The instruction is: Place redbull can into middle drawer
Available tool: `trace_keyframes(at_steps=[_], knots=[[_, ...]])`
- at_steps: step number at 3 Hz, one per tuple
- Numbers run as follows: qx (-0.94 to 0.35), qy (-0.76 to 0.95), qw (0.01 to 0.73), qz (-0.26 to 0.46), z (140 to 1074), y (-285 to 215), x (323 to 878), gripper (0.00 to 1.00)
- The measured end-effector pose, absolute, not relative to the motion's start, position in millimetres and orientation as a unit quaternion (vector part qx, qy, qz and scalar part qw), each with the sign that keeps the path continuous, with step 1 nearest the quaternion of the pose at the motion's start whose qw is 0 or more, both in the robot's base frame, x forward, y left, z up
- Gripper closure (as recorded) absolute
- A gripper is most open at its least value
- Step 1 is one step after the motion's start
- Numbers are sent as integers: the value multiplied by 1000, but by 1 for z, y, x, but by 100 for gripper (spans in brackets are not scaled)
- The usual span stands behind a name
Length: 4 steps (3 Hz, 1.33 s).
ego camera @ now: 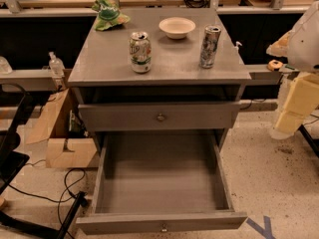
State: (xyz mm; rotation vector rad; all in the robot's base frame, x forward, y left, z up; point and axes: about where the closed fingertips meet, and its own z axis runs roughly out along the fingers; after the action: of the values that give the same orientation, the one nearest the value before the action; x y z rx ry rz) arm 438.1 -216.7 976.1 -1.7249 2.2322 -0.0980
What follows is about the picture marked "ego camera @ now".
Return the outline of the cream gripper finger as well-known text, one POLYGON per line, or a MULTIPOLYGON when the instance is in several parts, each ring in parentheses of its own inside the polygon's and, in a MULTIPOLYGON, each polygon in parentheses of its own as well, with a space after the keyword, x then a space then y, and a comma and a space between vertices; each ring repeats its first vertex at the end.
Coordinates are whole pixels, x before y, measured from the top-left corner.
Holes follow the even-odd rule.
POLYGON ((292 81, 285 79, 279 89, 270 136, 274 139, 292 136, 318 106, 318 73, 300 73, 292 81))

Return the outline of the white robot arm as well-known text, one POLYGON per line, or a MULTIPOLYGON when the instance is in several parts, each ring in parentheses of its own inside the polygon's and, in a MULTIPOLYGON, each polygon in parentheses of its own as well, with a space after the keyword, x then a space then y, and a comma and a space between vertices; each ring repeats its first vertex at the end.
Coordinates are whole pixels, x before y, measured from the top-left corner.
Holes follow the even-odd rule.
POLYGON ((279 90, 270 135, 275 139, 292 136, 319 106, 319 1, 315 1, 292 29, 270 45, 266 53, 286 57, 288 66, 299 74, 285 80, 279 90))

